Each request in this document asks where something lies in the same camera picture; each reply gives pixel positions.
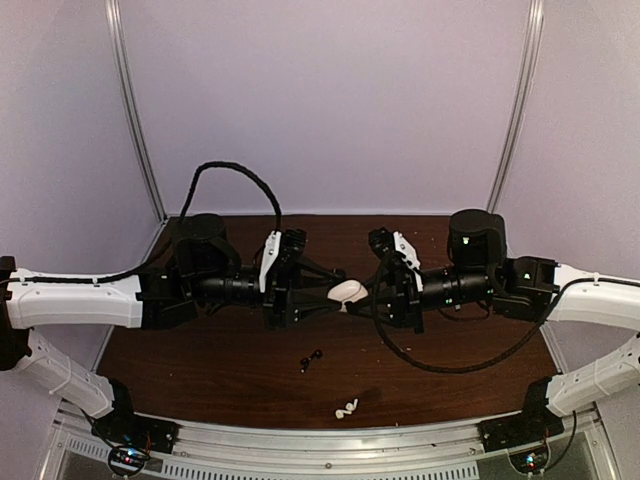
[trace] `black earbud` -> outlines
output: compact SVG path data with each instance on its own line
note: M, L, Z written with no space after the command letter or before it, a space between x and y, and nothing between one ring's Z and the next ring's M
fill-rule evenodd
M309 368L309 365L311 364L311 360L313 360L314 358L322 358L322 350L316 350L311 354L310 357L300 360L300 365L302 365L300 373L304 373L307 371L307 368Z

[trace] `wire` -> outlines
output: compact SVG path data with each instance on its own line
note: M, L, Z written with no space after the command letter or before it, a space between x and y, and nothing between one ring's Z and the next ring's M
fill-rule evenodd
M107 447L110 448L109 454L107 455L107 465L109 467L109 470L111 470L112 473L114 473L119 477L129 478L129 477L133 477L134 475L137 475L144 469L146 463L149 460L151 460L151 456L149 455L151 451L151 436L149 435L149 432L147 432L147 445L146 445L146 450L144 451L140 450L138 447L135 447L131 444L115 445L111 443L102 434L100 429L98 429L98 425L96 423L95 418L90 417L89 414L84 410L81 410L81 412L84 415L84 418L87 419L87 422L89 422L89 425L91 425L92 430L98 435L98 438L100 438L100 440L102 440L107 445ZM128 470L122 467L118 467L117 465L114 464L114 460L118 459L117 457L120 452L124 452L127 455L127 457L133 457L136 460L140 460L142 462L141 465L139 465L133 470Z
M476 304L484 311L484 315L476 316L476 317L456 317L455 315L450 315L441 308L438 308L438 313L442 315L447 320L451 320L452 322L473 322L477 320L486 320L491 315L491 310L489 307L484 305L482 302L476 302Z
M567 452L569 451L569 449L571 448L571 444L573 443L573 439L576 437L577 430L578 430L578 414L574 410L573 411L573 428L571 429L571 436L569 437L569 442L567 442L567 446L564 447L564 450L560 455L558 455L558 458L556 458L555 462L553 462L548 467L544 468L545 473L547 473L552 468L556 468L558 464L562 461L562 459L567 455Z
M280 230L280 226L282 225L282 210L280 209L280 204L278 203L276 196L271 191L271 188L269 187L269 185L267 185L266 182L264 182L260 177L258 177L258 175L253 173L247 167L235 162L222 162L222 161L203 163L196 169L193 175L193 179L191 181L191 186L189 187L189 193L180 211L180 217L178 218L179 223L184 221L185 216L187 215L189 206L191 205L191 201L193 200L193 196L198 186L198 181L200 180L200 175L202 175L202 172L210 168L225 168L229 170L234 170L236 172L242 173L243 175L248 177L250 180L252 180L260 188L260 190L262 190L262 192L267 196L267 198L271 202L271 205L273 206L273 211L276 216L275 228L276 230ZM84 285L117 282L120 280L124 280L125 278L129 278L133 275L136 275L140 273L142 270L144 270L145 268L149 267L151 264L153 264L158 259L160 259L160 257L162 257L162 255L165 254L165 252L169 249L170 246L171 246L171 241L167 241L162 245L162 247L160 247L160 250L158 250L156 253L151 255L146 261L144 261L137 267L134 267L125 272L116 273L114 275L109 275L106 277L98 277L98 278L30 277L30 278L25 278L24 280L26 282L33 282L33 283L61 283L61 284L84 284ZM255 259L257 259L257 255L258 255L258 252L256 252L256 256L254 257L254 262L255 262Z
M6 280L0 281L0 287L2 287L3 285L6 285L8 283L17 282L17 281L18 281L17 278L7 278Z
M114 275L109 275L106 277L98 277L95 279L94 278L73 278L73 277L30 277L30 278L25 278L24 281L34 282L34 283L63 283L63 284L66 283L66 284L74 284L74 285L75 284L86 285L86 284L94 284L94 283L104 284L104 283L117 282L140 273L142 270L144 270L149 265L153 264L156 260L158 260L160 257L162 257L162 255L165 254L165 252L169 249L170 246L171 246L171 242L168 241L164 243L162 247L160 247L160 250L158 250L153 255L149 256L149 258L147 258L144 262L142 262L137 267L134 267L125 272L116 273ZM19 281L19 279L14 278L12 279L12 281Z
M405 351L403 351L400 347L398 347L393 342L393 340L391 340L391 338L389 337L387 332L384 330L382 322L380 321L380 315L379 315L379 312L378 312L377 301L378 301L378 294L380 292L380 283L382 282L382 272L386 268L386 265L389 262L389 259L391 258L391 255L393 253L394 253L393 251L388 252L384 256L384 258L380 262L380 265L378 266L378 269L376 270L373 289L371 291L371 316L373 317L373 322L375 324L376 331L378 332L378 336L380 337L382 342L397 357L399 357L400 359L404 360L405 362L407 362L408 364L410 364L413 367L416 367L416 368L419 368L420 370L424 370L426 372L431 372L431 373L464 374L464 373L478 372L480 370L484 370L486 368L493 367L494 365L497 365L498 363L506 360L507 358L512 356L514 353L516 353L518 350L520 350L522 347L524 347L529 342L529 340L531 340L533 338L533 336L538 332L538 330L540 330L540 327L547 320L547 317L551 314L551 312L556 307L556 305L558 305L558 302L560 302L560 299L562 298L562 296L564 295L564 293L567 291L567 289L569 287L571 287L573 285L576 285L578 283L593 283L595 281L594 278L577 278L575 280L567 282L562 287L562 290L560 290L560 292L555 296L555 298L549 303L547 308L545 308L545 310L542 312L542 314L538 317L538 319L536 320L533 328L531 328L524 335L524 337L522 337L522 339L520 339L520 341L518 341L515 345L513 345L510 348L508 348L507 350L505 350L501 354L499 354L499 355L497 355L497 356L495 356L495 357L493 357L493 358L491 358L491 359L489 359L489 360L487 360L485 362L477 363L475 365L469 365L469 366L466 366L466 367L442 367L442 366L436 366L436 365L428 365L426 363L422 363L422 362L420 362L418 360L415 360L413 357L411 357L409 354L407 354ZM619 280L619 279L616 279L616 278L599 278L598 281L602 282L602 283L614 283L614 284L618 284L618 285L628 285L628 286L633 286L633 287L640 288L640 283L633 282L633 281L630 281L630 280Z
M260 190L267 196L269 201L271 202L271 206L273 207L273 212L276 216L276 230L280 230L280 226L282 225L282 210L280 210L280 204L278 203L278 199L271 191L271 188L267 183L262 180L258 175L253 173L247 167L240 165L235 162L224 162L224 161L216 161L216 162L207 162L200 165L195 173L193 174L193 180L191 180L191 186L189 187L189 193L187 194L187 198L182 206L182 210L180 212L180 217L178 218L178 222L182 222L184 217L187 215L187 211L189 210L189 206L191 205L191 201L193 200L193 196L196 193L196 187L198 186L198 181L200 180L200 175L205 170L209 170L210 168L224 168L228 170L234 170L236 172L242 173L244 176L248 177L250 180L255 183Z
M222 310L224 307L228 307L229 304L227 303L218 303L216 305L210 305L206 310L205 310L205 315L207 317L213 317L216 313L218 313L220 310Z
M258 250L256 250L256 253L253 254L253 266L257 266L258 265L258 257L262 254L262 252L264 252L264 245L260 245L260 247L258 247Z

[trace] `wooden table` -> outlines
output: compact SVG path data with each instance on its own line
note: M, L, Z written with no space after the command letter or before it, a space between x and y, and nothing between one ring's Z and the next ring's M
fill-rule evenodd
M250 262L273 227L270 217L229 217L229 240ZM400 230L424 268L448 264L447 217L290 216L284 227L308 232L305 253L350 277L369 278L378 264L367 234ZM464 307L461 316L477 315ZM531 324L492 316L451 321L424 316L425 333L391 331L411 355L435 365L464 366L516 343ZM300 359L321 349L305 374ZM467 375L425 373L381 344L370 320L332 314L281 331L263 328L260 310L229 307L173 330L117 328L99 373L130 388L142 413L264 428L354 428L415 425L518 410L528 385L555 373L542 337L490 369ZM356 413L334 411L359 399Z

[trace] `white object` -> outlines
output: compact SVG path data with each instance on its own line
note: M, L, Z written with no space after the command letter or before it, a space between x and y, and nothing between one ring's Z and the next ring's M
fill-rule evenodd
M561 265L555 283L561 288L572 280L593 278L571 285L548 317L550 321L582 321L640 330L640 288L603 281L610 277ZM556 375L547 387L548 409L569 415L595 400L609 397L640 383L640 339L634 336L610 354L573 372Z
M358 399L356 398L353 403L347 403L344 408L346 408L349 412L355 412L356 408L358 408Z
M404 263L413 271L416 277L416 285L419 292L422 292L422 275L420 275L420 260L416 249L400 232L393 232L393 243L397 252L404 254Z
M327 294L329 300L335 300L342 302L341 312L346 312L346 304L348 302L357 302L362 298L366 298L369 295L367 289L357 280L347 280L339 285L336 285Z
M90 417L100 418L113 410L113 388L106 378L78 365L36 331L29 332L29 348L31 356L20 359L14 372L77 405Z
M340 408L336 410L336 418L338 420L342 420L345 415L351 415L351 412L349 410L342 410Z
M48 275L19 268L11 278L30 277L98 278L95 275ZM26 329L37 325L105 324L140 328L142 302L140 281L133 275L106 284L62 284L12 282L7 285L11 300L7 312L11 325Z
M640 383L640 338L578 370L553 377L547 387L548 408L557 416Z
M280 253L280 239L282 233L278 230L272 231L264 242L264 252L262 253L262 263L260 265L260 275L258 277L258 284L260 286L260 293L267 291L267 274L271 267L278 258Z

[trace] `purple wall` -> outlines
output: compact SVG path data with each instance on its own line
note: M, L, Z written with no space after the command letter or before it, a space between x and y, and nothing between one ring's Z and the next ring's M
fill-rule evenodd
M2 2L0 48L0 255L60 273L139 262L157 225L126 126L104 2ZM43 331L91 366L106 327ZM57 404L0 374L0 477L34 478Z
M287 213L486 204L528 2L123 2L142 121L169 212L196 165L232 159ZM269 212L216 173L194 210Z
M640 278L640 4L547 0L535 85L505 194L516 255ZM571 368L632 335L587 324L552 332ZM623 478L640 469L640 391L599 402Z

